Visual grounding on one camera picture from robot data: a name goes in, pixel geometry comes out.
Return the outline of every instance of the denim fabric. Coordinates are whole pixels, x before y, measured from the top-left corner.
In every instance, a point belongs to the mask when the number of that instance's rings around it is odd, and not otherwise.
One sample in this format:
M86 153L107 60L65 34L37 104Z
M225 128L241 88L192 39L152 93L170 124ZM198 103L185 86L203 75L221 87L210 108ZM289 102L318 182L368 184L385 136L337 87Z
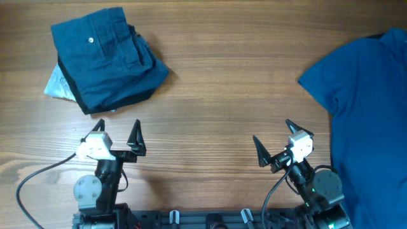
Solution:
M127 24L122 8L100 10L51 30L61 71L85 114L148 99L169 73Z

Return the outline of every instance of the wood grain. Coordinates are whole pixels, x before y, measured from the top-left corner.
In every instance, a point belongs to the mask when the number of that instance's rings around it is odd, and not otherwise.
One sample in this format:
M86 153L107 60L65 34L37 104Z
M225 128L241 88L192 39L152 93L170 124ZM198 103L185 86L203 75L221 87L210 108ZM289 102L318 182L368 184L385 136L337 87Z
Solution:
M57 61L50 26L115 6L171 69L162 87L148 101L92 116L43 95ZM316 134L310 163L328 164L328 114L296 80L340 45L406 28L406 12L406 3L376 1L0 4L0 228L33 228L15 200L18 183L72 154L99 118L113 148L125 148L136 118L147 144L146 157L125 165L130 187L118 202L259 209L282 174L258 167L251 136L280 152L290 118ZM45 228L70 228L73 184L94 169L75 158L29 181L22 200ZM283 184L269 206L299 203Z

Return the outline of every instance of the blue t-shirt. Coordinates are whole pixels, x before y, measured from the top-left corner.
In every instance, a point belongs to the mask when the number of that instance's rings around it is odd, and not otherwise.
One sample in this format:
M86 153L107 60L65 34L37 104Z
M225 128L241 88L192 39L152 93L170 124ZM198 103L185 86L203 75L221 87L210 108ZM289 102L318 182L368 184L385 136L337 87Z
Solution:
M353 41L299 83L333 115L333 165L354 228L406 229L407 32Z

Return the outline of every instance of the jeans pocket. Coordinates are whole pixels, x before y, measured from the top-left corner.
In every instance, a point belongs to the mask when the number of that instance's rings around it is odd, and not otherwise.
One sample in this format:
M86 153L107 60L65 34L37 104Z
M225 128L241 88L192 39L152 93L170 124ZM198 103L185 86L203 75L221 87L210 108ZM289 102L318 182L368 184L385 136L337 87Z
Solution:
M51 26L58 54L67 66L87 67L105 61L105 55L89 16Z

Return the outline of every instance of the t-shirt sleeve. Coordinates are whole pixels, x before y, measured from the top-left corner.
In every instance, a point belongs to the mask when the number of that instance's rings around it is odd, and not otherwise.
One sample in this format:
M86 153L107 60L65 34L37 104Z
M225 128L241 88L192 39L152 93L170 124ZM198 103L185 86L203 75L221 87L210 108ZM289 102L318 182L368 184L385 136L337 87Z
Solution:
M354 44L345 45L314 64L298 83L331 114L346 105L354 82Z

